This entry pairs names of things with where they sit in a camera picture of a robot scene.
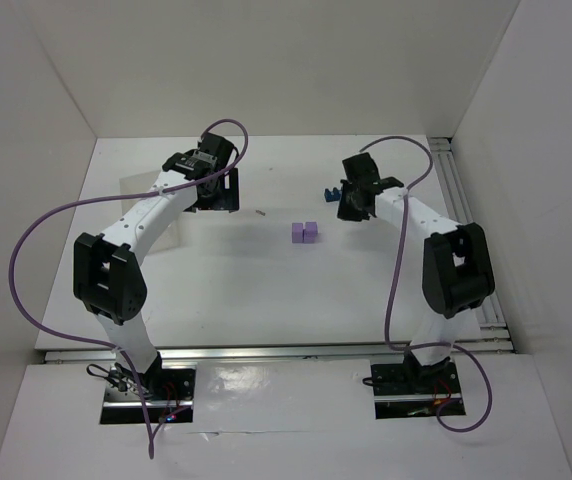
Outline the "blue castle block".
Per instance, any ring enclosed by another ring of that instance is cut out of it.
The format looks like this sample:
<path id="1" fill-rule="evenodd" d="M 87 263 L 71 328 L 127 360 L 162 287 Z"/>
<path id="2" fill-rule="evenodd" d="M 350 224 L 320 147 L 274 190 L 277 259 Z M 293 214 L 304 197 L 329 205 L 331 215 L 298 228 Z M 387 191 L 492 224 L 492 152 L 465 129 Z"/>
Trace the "blue castle block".
<path id="1" fill-rule="evenodd" d="M 323 197 L 327 203 L 339 202 L 342 196 L 342 192 L 339 188 L 325 188 Z"/>

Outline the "purple rectangular block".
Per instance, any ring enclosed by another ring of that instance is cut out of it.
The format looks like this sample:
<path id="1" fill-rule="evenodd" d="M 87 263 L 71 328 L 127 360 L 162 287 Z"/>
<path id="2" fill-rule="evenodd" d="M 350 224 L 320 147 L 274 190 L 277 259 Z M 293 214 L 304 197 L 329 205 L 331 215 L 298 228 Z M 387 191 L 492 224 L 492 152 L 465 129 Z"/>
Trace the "purple rectangular block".
<path id="1" fill-rule="evenodd" d="M 312 244 L 317 241 L 319 231 L 318 224 L 314 221 L 306 222 L 303 231 L 303 241 L 307 244 Z"/>

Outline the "purple cube block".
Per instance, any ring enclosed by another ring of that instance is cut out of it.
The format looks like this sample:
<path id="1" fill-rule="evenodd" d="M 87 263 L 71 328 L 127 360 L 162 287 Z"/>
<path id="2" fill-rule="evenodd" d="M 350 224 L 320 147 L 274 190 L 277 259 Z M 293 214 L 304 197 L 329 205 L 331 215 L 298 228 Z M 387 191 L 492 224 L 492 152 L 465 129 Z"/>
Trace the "purple cube block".
<path id="1" fill-rule="evenodd" d="M 305 238 L 305 227 L 301 222 L 293 222 L 291 225 L 291 241 L 293 244 L 302 244 Z"/>

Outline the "white perforated box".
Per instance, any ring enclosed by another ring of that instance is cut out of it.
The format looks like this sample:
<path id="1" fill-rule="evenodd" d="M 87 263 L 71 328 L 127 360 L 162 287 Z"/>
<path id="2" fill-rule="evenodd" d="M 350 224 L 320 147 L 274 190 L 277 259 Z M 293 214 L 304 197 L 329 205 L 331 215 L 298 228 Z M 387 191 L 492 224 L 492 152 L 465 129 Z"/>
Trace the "white perforated box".
<path id="1" fill-rule="evenodd" d="M 159 171 L 147 171 L 119 179 L 119 194 L 122 196 L 155 190 L 158 183 Z M 179 219 L 163 214 L 153 224 L 153 232 L 157 234 L 156 240 L 151 244 L 150 254 L 160 253 L 181 246 Z"/>

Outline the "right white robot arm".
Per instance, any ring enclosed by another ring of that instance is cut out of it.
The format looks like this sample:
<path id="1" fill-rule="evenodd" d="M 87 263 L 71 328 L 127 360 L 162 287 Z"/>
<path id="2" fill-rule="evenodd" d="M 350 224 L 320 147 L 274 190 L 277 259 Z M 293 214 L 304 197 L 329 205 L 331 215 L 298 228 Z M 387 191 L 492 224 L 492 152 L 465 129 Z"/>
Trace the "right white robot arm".
<path id="1" fill-rule="evenodd" d="M 462 328 L 462 318 L 495 290 L 495 280 L 482 227 L 458 223 L 410 194 L 394 177 L 383 178 L 368 153 L 342 161 L 337 216 L 360 222 L 384 220 L 399 230 L 393 279 L 385 310 L 385 343 L 392 346 L 391 323 L 406 242 L 422 247 L 421 292 L 429 308 L 410 345 L 403 351 L 402 373 L 396 378 L 410 387 L 436 380 L 447 368 Z"/>

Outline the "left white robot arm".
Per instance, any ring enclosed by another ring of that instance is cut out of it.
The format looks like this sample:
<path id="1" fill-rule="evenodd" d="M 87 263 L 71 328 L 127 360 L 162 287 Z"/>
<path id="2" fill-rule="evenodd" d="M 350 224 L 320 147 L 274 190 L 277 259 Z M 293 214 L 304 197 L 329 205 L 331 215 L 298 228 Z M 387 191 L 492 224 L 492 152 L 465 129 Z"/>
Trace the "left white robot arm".
<path id="1" fill-rule="evenodd" d="M 117 370 L 138 375 L 149 392 L 162 388 L 162 360 L 148 336 L 141 310 L 148 289 L 141 265 L 153 244 L 182 212 L 239 209 L 238 170 L 219 173 L 237 157 L 222 136 L 206 133 L 197 147 L 162 165 L 151 197 L 135 203 L 97 235 L 81 234 L 73 248 L 73 293 L 94 314 L 115 345 Z"/>

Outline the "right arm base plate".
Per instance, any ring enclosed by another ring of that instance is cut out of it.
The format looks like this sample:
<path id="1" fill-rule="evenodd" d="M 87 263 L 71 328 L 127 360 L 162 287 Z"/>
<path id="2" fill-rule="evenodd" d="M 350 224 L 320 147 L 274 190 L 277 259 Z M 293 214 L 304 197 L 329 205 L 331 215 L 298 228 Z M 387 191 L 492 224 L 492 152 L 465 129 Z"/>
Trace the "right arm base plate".
<path id="1" fill-rule="evenodd" d="M 377 420 L 434 417 L 439 407 L 443 416 L 466 413 L 454 362 L 413 381 L 401 364 L 372 364 L 370 370 L 362 384 L 372 390 Z"/>

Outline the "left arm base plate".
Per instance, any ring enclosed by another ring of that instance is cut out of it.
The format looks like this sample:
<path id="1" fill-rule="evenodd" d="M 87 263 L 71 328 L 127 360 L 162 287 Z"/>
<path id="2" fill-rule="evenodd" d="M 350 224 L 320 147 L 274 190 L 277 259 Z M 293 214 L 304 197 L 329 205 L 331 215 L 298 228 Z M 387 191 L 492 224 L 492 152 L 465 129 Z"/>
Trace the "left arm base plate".
<path id="1" fill-rule="evenodd" d="M 101 425 L 143 424 L 144 416 L 135 381 L 119 372 L 91 363 L 89 376 L 104 381 L 105 391 L 100 415 Z M 160 420 L 169 424 L 193 422 L 195 368 L 168 368 L 161 371 L 161 384 L 144 387 L 144 398 L 151 424 Z"/>

